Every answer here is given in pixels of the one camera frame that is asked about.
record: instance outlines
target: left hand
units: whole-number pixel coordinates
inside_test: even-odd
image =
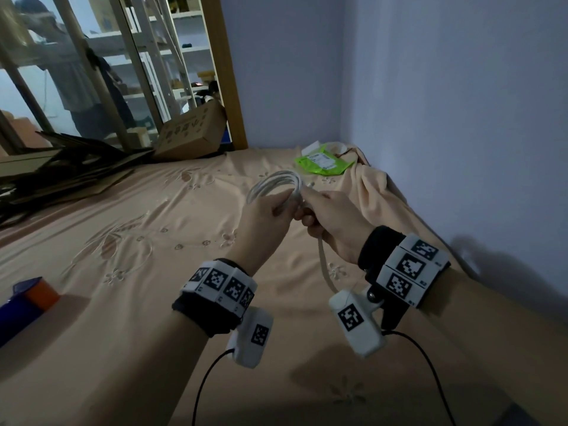
[[[251,277],[274,254],[288,233],[299,202],[290,200],[278,215],[274,210],[288,200],[292,191],[258,197],[243,208],[237,239],[226,258],[239,264]]]

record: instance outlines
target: peach bedsheet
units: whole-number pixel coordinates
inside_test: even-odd
[[[298,149],[249,149],[139,167],[99,196],[45,209],[0,232],[0,294],[39,275],[63,294],[0,349],[0,424],[64,424],[169,313],[198,265],[223,256],[238,236],[248,190],[274,171],[293,169],[297,156]],[[343,176],[304,178],[318,190],[348,193],[374,224],[444,248],[387,188],[384,172],[354,164]],[[356,266],[327,246],[326,254],[338,287],[365,287]],[[292,223],[256,280],[253,304],[275,320],[264,358],[254,370],[229,359],[217,365],[198,425],[449,423],[430,370],[408,341],[390,336],[367,359],[352,353],[327,306],[316,240],[300,223]],[[506,408],[507,397],[419,312],[410,309],[398,330],[430,355],[458,424],[491,424]],[[207,345],[172,425],[190,424],[199,383],[227,338]]]

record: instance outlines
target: lavender wall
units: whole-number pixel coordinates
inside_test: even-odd
[[[249,146],[338,140],[345,0],[221,2]]]
[[[341,135],[488,286],[568,322],[568,0],[347,0]]]

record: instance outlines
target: wooden door frame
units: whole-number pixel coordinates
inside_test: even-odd
[[[236,150],[246,149],[248,148],[248,143],[246,142],[243,114],[241,113],[241,103],[238,99],[231,49],[229,48],[221,0],[201,0],[201,11],[209,37],[219,89],[221,90],[225,112],[227,113],[227,121],[231,130],[232,143]]]

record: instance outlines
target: hand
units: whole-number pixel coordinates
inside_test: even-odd
[[[365,241],[374,230],[347,194],[340,191],[319,193],[309,187],[302,188],[302,197],[313,210],[300,208],[294,218],[302,220],[312,237],[322,237],[339,257],[357,264]]]
[[[290,200],[278,215],[274,210],[282,205],[292,190],[258,197],[246,204],[238,223],[238,237],[226,258],[241,266],[251,277],[276,251],[288,233],[299,202]]]

